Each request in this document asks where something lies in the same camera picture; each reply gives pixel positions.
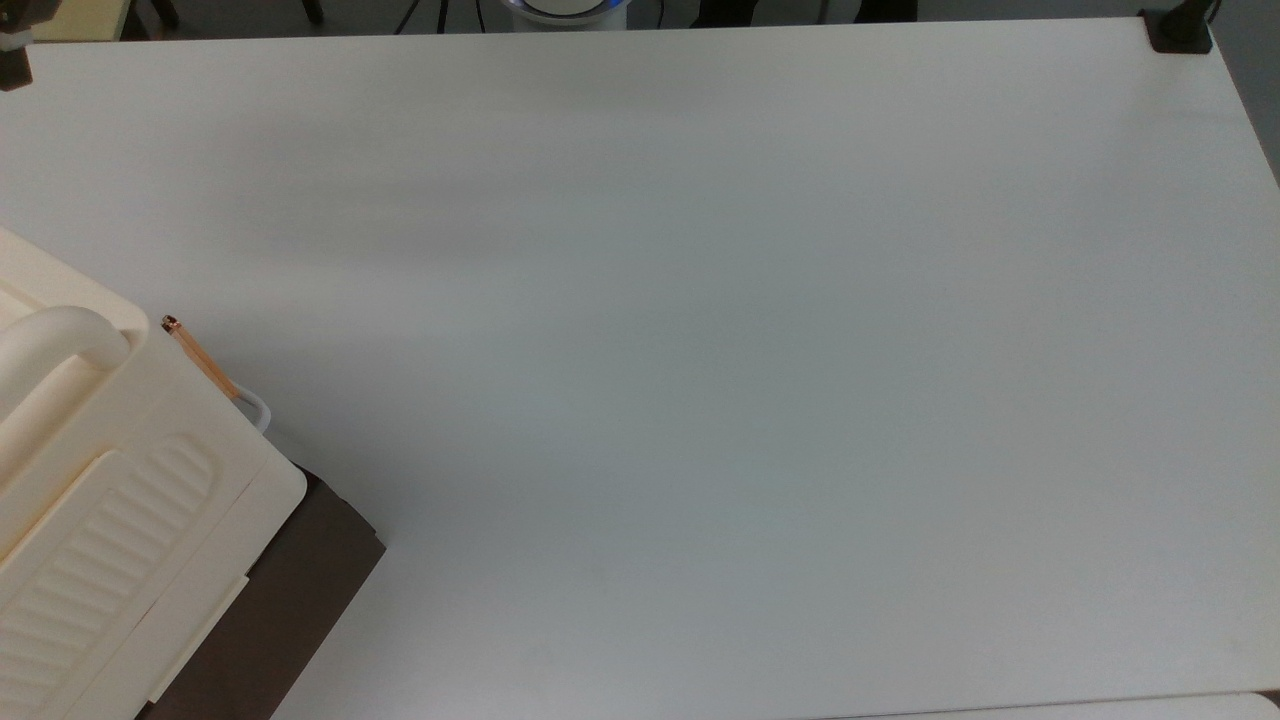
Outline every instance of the white tabletop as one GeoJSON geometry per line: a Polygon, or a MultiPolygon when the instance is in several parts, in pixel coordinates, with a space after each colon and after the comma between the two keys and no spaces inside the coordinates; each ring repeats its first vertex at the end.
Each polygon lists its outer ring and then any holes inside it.
{"type": "Polygon", "coordinates": [[[1222,694],[931,712],[896,717],[901,720],[1280,720],[1280,710],[1262,696],[1222,694]]]}
{"type": "Polygon", "coordinates": [[[37,46],[0,223],[389,546],[282,719],[1280,685],[1280,193],[1138,19],[37,46]]]}

